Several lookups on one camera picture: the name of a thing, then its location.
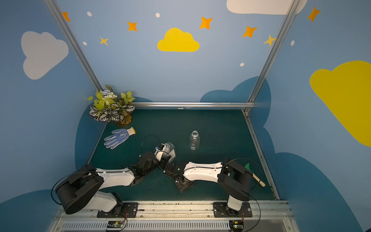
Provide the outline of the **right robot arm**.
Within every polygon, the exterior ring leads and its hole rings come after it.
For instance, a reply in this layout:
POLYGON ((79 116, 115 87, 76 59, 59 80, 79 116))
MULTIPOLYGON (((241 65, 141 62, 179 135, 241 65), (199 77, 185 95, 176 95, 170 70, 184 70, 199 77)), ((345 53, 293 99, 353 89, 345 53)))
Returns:
POLYGON ((235 159, 212 164, 166 164, 163 173, 174 179, 180 192, 184 192, 196 181, 219 184, 229 195, 227 209, 233 211, 240 211, 243 203, 250 200, 251 185, 255 180, 255 174, 235 159))

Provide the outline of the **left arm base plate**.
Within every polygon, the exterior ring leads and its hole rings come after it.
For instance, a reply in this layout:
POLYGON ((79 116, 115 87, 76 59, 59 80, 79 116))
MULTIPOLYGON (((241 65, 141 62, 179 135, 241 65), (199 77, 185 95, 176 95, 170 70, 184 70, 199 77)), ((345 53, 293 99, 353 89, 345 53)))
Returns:
POLYGON ((111 211, 99 210, 97 218, 135 218, 138 211, 138 203, 118 203, 111 211))

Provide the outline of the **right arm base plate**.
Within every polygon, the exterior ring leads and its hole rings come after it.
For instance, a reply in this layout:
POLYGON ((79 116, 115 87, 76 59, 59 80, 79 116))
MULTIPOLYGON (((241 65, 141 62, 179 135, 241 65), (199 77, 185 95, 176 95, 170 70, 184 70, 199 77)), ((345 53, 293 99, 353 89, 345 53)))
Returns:
POLYGON ((229 209, 226 202, 214 202, 213 203, 214 217, 216 218, 242 218, 243 215, 246 218, 253 216, 250 204, 243 202, 239 211, 229 209))

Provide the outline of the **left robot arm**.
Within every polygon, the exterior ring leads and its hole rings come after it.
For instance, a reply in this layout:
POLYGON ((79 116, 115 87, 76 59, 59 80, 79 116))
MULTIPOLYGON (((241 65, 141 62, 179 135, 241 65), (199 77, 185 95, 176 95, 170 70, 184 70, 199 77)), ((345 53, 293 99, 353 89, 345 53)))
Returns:
POLYGON ((161 144, 154 152, 141 155, 129 168, 104 170, 87 164, 56 187, 56 194, 66 214, 80 210, 97 210, 99 218, 119 217, 124 212, 123 202, 116 193, 103 189, 116 186, 135 186, 157 167, 165 168, 176 157, 171 143, 161 144))

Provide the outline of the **square clear plastic bottle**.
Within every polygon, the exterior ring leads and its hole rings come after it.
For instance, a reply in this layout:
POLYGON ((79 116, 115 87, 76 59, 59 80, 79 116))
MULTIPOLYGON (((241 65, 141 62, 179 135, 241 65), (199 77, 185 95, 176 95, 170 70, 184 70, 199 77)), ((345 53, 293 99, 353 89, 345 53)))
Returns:
POLYGON ((162 145, 162 158, 168 158, 168 162, 172 163, 176 158, 175 146, 170 142, 164 143, 162 145))

